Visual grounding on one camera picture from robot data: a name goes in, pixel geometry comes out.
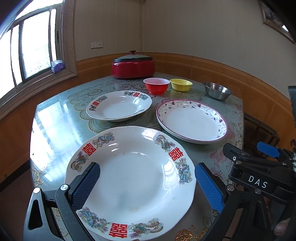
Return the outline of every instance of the wall socket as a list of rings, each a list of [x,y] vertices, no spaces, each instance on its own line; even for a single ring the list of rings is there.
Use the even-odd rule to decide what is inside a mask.
[[[102,48],[103,47],[103,42],[97,42],[96,44],[97,44],[97,46],[96,46],[97,48]]]
[[[93,48],[102,48],[103,42],[91,42],[91,49]]]

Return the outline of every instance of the floor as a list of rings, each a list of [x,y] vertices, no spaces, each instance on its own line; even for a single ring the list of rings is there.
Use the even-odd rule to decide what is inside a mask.
[[[24,219],[32,191],[30,170],[27,170],[0,192],[0,225],[12,241],[22,241]]]

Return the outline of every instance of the blue gripper pad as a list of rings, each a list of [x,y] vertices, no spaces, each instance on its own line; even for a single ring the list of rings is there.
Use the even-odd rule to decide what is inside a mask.
[[[83,172],[82,180],[72,194],[72,208],[76,211],[83,207],[94,185],[100,177],[100,165],[92,162]]]
[[[195,166],[194,173],[195,178],[206,195],[212,209],[221,213],[224,204],[223,195],[219,188],[200,163]]]
[[[276,147],[266,144],[264,142],[257,143],[257,150],[269,155],[272,158],[279,157],[279,151]]]

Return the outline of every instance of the plate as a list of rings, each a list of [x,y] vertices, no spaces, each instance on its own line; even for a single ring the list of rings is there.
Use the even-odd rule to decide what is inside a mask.
[[[157,107],[156,116],[168,133],[191,143],[215,143],[228,132],[227,123],[218,111],[194,100],[163,102]]]
[[[120,122],[146,111],[152,99],[138,91],[115,91],[101,95],[86,108],[86,113],[95,119]]]
[[[85,227],[108,240],[149,240],[170,229],[193,201],[194,165],[183,147],[161,131],[115,127],[86,141],[71,158],[70,184],[91,162],[101,175],[84,207]]]

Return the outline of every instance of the red pot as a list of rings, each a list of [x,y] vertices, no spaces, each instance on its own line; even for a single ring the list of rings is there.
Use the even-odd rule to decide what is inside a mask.
[[[152,57],[130,52],[132,54],[113,60],[112,75],[115,78],[133,79],[154,75],[155,65]]]

